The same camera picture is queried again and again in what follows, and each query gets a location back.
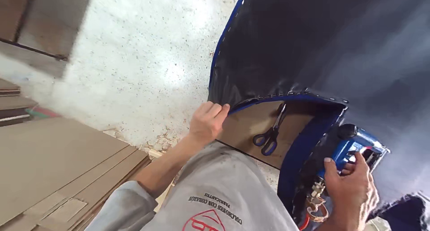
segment scissor blade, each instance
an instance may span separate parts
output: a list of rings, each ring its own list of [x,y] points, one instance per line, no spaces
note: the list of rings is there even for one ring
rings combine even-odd
[[[275,126],[277,126],[277,125],[279,124],[279,121],[280,121],[280,119],[281,119],[281,117],[282,117],[282,115],[283,115],[283,113],[284,113],[284,111],[285,111],[286,106],[287,106],[287,104],[286,104],[286,103],[283,103],[282,110],[281,110],[281,112],[279,113],[279,116],[278,116],[278,118],[276,119],[275,125],[274,125],[273,127],[275,127]]]

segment person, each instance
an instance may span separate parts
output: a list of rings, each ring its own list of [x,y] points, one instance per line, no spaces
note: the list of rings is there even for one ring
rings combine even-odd
[[[143,168],[134,181],[116,189],[86,231],[298,230],[255,162],[213,142],[229,109],[227,104],[201,104],[188,135]],[[363,156],[356,154],[356,160],[340,176],[333,160],[325,158],[325,181],[334,208],[318,231],[364,229],[378,193]],[[155,198],[180,170],[176,185],[155,214]]]

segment stack of cardboard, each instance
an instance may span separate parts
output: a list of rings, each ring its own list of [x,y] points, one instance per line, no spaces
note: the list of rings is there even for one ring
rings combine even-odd
[[[19,86],[0,79],[0,126],[22,123],[30,119],[25,111],[37,105],[37,102],[19,96]]]
[[[0,127],[0,231],[83,230],[148,155],[74,120]]]

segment red cable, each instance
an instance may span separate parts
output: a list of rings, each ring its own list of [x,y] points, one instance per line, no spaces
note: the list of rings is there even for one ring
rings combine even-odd
[[[304,219],[303,224],[298,228],[298,230],[300,231],[304,230],[309,224],[309,220],[310,220],[309,214],[306,213],[306,218]]]

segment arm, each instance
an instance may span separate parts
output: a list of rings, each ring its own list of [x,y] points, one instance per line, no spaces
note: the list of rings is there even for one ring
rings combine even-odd
[[[175,178],[185,163],[204,146],[215,140],[222,130],[230,106],[205,102],[195,111],[190,132],[176,146],[139,172],[135,180],[153,198],[157,198]]]
[[[325,183],[333,201],[333,212],[317,231],[362,231],[369,213],[378,204],[379,196],[369,167],[360,153],[356,164],[347,164],[339,176],[336,164],[324,159]]]

